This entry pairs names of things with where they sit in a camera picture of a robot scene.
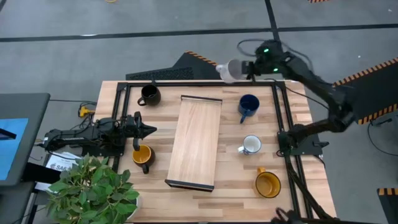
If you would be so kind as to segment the grey monitor blue screen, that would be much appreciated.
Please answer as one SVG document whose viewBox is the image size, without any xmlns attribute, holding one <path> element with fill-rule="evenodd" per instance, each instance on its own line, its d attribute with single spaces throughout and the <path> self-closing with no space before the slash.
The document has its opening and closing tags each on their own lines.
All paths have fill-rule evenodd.
<svg viewBox="0 0 398 224">
<path fill-rule="evenodd" d="M 48 93 L 0 94 L 0 186 L 21 181 L 49 99 Z"/>
</svg>

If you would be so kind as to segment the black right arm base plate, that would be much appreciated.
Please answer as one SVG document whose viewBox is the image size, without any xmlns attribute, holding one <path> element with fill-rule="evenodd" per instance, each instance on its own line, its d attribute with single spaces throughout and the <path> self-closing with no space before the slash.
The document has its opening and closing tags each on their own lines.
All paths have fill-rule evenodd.
<svg viewBox="0 0 398 224">
<path fill-rule="evenodd" d="M 323 154 L 322 149 L 329 145 L 329 142 L 321 142 L 317 134 L 306 137 L 297 144 L 297 147 L 293 147 L 288 142 L 289 139 L 286 132 L 277 133 L 277 139 L 279 143 L 277 155 L 280 157 L 301 155 L 320 156 Z"/>
</svg>

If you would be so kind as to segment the white plant pot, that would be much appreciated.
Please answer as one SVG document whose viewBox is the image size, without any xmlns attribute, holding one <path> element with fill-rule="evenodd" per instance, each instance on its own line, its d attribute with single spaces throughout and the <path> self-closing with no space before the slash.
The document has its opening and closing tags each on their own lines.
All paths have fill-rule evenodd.
<svg viewBox="0 0 398 224">
<path fill-rule="evenodd" d="M 139 211 L 139 209 L 141 208 L 141 204 L 142 204 L 142 199 L 140 195 L 135 199 L 126 202 L 126 207 L 128 208 L 129 212 L 127 219 L 132 218 Z"/>
</svg>

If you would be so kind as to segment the yellow coffee mug dark rim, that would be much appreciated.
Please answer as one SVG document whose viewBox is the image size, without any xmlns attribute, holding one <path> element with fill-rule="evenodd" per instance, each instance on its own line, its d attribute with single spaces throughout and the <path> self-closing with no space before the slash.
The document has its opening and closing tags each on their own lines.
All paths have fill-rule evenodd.
<svg viewBox="0 0 398 224">
<path fill-rule="evenodd" d="M 274 173 L 266 171 L 264 167 L 258 167 L 254 189 L 261 197 L 274 198 L 280 194 L 281 182 Z"/>
</svg>

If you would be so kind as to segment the light grey coffee mug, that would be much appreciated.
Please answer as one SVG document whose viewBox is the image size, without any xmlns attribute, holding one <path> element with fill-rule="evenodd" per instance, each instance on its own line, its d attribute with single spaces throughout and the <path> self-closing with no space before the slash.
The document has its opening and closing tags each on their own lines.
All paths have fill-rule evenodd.
<svg viewBox="0 0 398 224">
<path fill-rule="evenodd" d="M 228 63 L 216 66 L 216 71 L 225 83 L 234 83 L 244 79 L 242 61 L 232 59 Z"/>
</svg>

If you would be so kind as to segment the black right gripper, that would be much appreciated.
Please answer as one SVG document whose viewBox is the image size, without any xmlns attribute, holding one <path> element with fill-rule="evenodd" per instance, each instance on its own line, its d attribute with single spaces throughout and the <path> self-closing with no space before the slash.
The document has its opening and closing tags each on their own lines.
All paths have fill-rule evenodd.
<svg viewBox="0 0 398 224">
<path fill-rule="evenodd" d="M 256 81 L 257 76 L 265 74 L 264 60 L 262 58 L 257 58 L 255 61 L 243 60 L 241 66 L 242 68 L 248 68 L 243 72 L 243 76 L 252 82 Z"/>
</svg>

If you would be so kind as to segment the black metal table frame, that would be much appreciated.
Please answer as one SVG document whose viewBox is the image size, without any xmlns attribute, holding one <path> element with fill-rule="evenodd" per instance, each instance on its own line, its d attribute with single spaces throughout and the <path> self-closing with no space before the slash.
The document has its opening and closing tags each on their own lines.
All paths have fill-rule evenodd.
<svg viewBox="0 0 398 224">
<path fill-rule="evenodd" d="M 156 160 L 148 174 L 143 174 L 132 161 L 132 144 L 127 142 L 120 157 L 119 170 L 129 170 L 134 188 L 142 199 L 141 208 L 131 218 L 132 223 L 173 222 L 268 222 L 277 207 L 290 210 L 294 200 L 285 160 L 278 157 L 277 132 L 290 123 L 308 124 L 312 116 L 302 84 L 287 81 L 286 91 L 270 80 L 257 84 L 244 82 L 227 85 L 219 80 L 181 80 L 159 82 L 162 100 L 158 107 L 139 106 L 142 83 L 131 82 L 129 98 L 118 89 L 116 81 L 104 81 L 99 93 L 98 113 L 139 111 L 143 122 L 157 131 L 144 139 L 152 147 Z M 240 123 L 239 100 L 254 95 L 260 105 L 256 114 Z M 220 98 L 221 120 L 215 169 L 215 188 L 212 192 L 179 189 L 165 183 L 172 155 L 177 117 L 182 95 Z M 248 135 L 257 136 L 261 150 L 245 155 L 238 152 Z M 280 194 L 274 198 L 261 197 L 254 189 L 257 168 L 264 167 L 281 182 Z"/>
</svg>

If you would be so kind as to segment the wooden tray dark end rails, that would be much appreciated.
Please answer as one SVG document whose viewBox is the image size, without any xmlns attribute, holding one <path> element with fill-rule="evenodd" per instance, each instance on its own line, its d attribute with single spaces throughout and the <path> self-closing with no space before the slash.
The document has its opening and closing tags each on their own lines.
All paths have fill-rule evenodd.
<svg viewBox="0 0 398 224">
<path fill-rule="evenodd" d="M 181 96 L 169 172 L 170 187 L 212 192 L 223 100 Z"/>
</svg>

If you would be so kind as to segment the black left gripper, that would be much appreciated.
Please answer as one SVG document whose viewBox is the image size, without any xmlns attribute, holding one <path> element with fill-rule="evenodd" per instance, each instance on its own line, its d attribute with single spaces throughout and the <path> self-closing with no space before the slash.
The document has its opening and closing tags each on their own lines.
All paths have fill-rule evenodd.
<svg viewBox="0 0 398 224">
<path fill-rule="evenodd" d="M 126 115 L 123 121 L 124 133 L 127 138 L 133 138 L 133 148 L 135 151 L 140 151 L 140 139 L 144 139 L 144 137 L 157 131 L 156 127 L 142 123 L 142 116 L 139 111 L 136 111 L 133 116 L 130 114 Z"/>
</svg>

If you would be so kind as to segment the white coffee mug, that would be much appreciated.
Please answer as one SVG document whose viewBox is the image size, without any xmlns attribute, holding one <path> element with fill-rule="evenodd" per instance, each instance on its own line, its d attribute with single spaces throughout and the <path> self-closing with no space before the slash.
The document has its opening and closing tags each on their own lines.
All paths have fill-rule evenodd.
<svg viewBox="0 0 398 224">
<path fill-rule="evenodd" d="M 254 135 L 248 135 L 244 138 L 242 146 L 238 148 L 238 152 L 245 155 L 251 155 L 259 152 L 262 147 L 261 140 Z"/>
</svg>

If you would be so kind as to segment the green leafy plant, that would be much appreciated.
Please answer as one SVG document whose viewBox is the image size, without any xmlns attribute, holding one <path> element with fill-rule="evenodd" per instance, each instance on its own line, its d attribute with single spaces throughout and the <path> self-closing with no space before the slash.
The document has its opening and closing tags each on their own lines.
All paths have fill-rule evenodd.
<svg viewBox="0 0 398 224">
<path fill-rule="evenodd" d="M 47 190 L 47 215 L 59 224 L 124 224 L 126 202 L 139 196 L 130 176 L 128 169 L 112 170 L 107 159 L 77 159 Z"/>
</svg>

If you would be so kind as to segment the black mug yellow inside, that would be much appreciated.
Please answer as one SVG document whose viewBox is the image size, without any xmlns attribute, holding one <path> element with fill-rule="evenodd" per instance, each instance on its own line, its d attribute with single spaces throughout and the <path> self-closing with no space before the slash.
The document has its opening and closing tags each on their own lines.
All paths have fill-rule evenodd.
<svg viewBox="0 0 398 224">
<path fill-rule="evenodd" d="M 149 167 L 155 161 L 155 151 L 147 145 L 140 145 L 139 150 L 133 150 L 132 160 L 135 165 L 139 166 L 144 174 L 149 173 Z"/>
</svg>

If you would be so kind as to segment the dark blue coffee mug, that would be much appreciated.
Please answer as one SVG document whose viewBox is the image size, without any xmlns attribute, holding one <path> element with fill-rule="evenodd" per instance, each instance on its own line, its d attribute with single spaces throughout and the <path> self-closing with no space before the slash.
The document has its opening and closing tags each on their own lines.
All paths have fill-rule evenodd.
<svg viewBox="0 0 398 224">
<path fill-rule="evenodd" d="M 240 123 L 243 124 L 247 117 L 252 117 L 256 114 L 260 105 L 259 99 L 254 95 L 244 95 L 239 100 L 238 112 L 241 114 Z"/>
</svg>

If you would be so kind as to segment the white printed paper sheet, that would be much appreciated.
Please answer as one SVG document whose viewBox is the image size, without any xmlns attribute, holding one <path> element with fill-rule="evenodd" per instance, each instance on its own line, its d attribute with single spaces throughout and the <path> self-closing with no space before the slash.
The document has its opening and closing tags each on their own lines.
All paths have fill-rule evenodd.
<svg viewBox="0 0 398 224">
<path fill-rule="evenodd" d="M 76 164 L 77 159 L 80 159 L 80 157 L 70 152 L 51 152 L 49 160 L 46 164 L 46 168 L 50 168 L 60 172 L 70 170 L 72 166 Z"/>
</svg>

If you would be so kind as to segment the black coffee mug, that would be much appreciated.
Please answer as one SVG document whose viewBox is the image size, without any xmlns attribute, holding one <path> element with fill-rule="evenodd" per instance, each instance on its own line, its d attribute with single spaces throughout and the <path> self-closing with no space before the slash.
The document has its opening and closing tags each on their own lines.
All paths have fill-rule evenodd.
<svg viewBox="0 0 398 224">
<path fill-rule="evenodd" d="M 161 93 L 155 85 L 146 85 L 141 90 L 141 97 L 138 99 L 139 106 L 156 106 L 161 101 Z"/>
</svg>

